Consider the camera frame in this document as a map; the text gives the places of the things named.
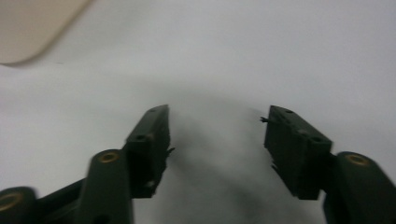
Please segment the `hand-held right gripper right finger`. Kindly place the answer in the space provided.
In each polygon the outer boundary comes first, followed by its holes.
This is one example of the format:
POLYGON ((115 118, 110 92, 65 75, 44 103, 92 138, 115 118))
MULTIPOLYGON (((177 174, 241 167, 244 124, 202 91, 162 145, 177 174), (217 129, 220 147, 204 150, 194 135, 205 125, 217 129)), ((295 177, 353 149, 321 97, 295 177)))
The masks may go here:
POLYGON ((264 147, 273 168, 290 193, 301 200, 316 200, 324 163, 332 141, 294 111, 271 105, 266 122, 264 147))

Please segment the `beige board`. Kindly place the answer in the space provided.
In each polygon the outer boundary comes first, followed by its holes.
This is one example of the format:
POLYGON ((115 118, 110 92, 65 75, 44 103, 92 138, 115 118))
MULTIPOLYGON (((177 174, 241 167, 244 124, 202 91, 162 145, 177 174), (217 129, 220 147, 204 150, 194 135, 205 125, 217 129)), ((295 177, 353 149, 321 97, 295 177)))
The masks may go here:
POLYGON ((0 64, 46 50, 91 0, 0 0, 0 64))

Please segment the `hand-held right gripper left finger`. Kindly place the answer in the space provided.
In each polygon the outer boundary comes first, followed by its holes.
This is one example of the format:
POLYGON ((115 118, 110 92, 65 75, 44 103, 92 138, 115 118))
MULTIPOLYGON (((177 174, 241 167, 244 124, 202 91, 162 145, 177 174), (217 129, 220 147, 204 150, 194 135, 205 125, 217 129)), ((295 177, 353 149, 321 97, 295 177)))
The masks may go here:
POLYGON ((126 153, 133 198, 151 198, 159 186, 170 155, 169 106, 149 109, 127 137, 126 153))

